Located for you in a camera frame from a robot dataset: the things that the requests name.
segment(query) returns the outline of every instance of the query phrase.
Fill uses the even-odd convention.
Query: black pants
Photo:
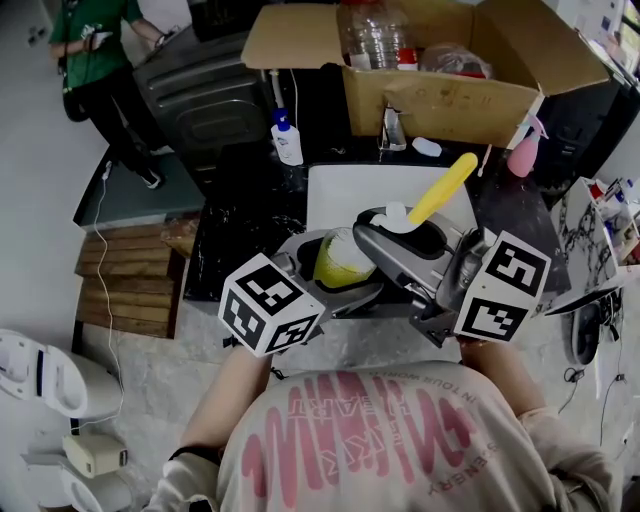
[[[142,99],[133,79],[132,67],[125,66],[110,75],[74,89],[89,118],[111,145],[115,155],[129,170],[149,175],[149,162],[136,148],[122,123],[116,104],[133,130],[149,149],[166,144],[164,135]]]

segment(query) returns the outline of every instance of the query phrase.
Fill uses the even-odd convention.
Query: person in green shirt
[[[162,176],[136,148],[118,107],[152,154],[170,148],[133,78],[120,42],[123,19],[139,36],[156,46],[163,44],[165,34],[143,18],[137,0],[62,0],[50,51],[55,59],[66,57],[67,86],[115,155],[148,188],[155,189],[162,184]]]

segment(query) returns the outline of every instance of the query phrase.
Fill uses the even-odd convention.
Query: blue pump cap
[[[273,111],[273,119],[278,125],[278,130],[281,132],[286,132],[291,128],[291,123],[289,122],[289,111],[286,108],[275,109]]]

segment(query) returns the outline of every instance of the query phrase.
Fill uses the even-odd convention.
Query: black bag
[[[89,114],[87,114],[82,107],[75,91],[68,87],[66,57],[58,61],[58,68],[62,71],[62,103],[64,104],[64,111],[67,113],[67,117],[74,123],[86,121],[89,119]]]

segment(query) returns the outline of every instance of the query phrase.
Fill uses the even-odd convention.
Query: marble countertop
[[[406,151],[382,156],[373,138],[351,138],[335,147],[313,148],[305,155],[314,165],[385,163],[448,167],[464,152],[479,160],[486,146],[446,143],[440,158]],[[538,188],[530,178],[519,179],[504,167],[501,150],[494,150],[484,176],[466,182],[479,226],[496,234],[507,230],[552,259],[545,292],[570,288],[569,275]],[[228,146],[217,166],[215,187],[202,211],[200,227],[185,285],[185,299],[218,302],[227,275],[263,252],[274,254],[293,234],[303,233],[307,216],[308,167],[289,167],[267,142]]]

